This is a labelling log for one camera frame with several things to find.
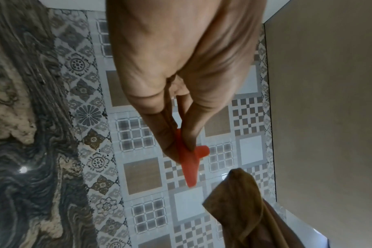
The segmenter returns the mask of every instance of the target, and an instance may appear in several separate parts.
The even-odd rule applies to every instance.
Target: cloth
[[[268,230],[276,248],[288,248],[257,183],[244,170],[231,170],[202,205],[221,223],[227,248],[255,247],[262,229]]]

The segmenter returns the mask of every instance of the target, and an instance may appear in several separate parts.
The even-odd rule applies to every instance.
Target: skin
[[[183,141],[194,150],[205,123],[232,100],[249,72],[265,4],[107,0],[122,89],[163,152],[176,162],[171,97],[177,98]]]

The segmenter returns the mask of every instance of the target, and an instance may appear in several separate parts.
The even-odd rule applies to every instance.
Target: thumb
[[[193,102],[182,120],[181,136],[185,146],[193,151],[196,140],[206,122],[221,108],[205,107]]]

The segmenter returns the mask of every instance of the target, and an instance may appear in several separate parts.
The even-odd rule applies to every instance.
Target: red object
[[[209,155],[209,147],[201,145],[197,146],[194,151],[189,151],[183,144],[180,129],[176,133],[176,144],[186,184],[189,188],[194,187],[197,184],[199,160]]]

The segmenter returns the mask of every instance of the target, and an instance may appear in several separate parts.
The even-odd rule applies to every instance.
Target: tiled wall
[[[263,31],[245,86],[197,140],[211,154],[189,189],[122,92],[104,13],[50,14],[101,247],[224,247],[220,224],[201,202],[232,168],[251,173],[278,208]]]

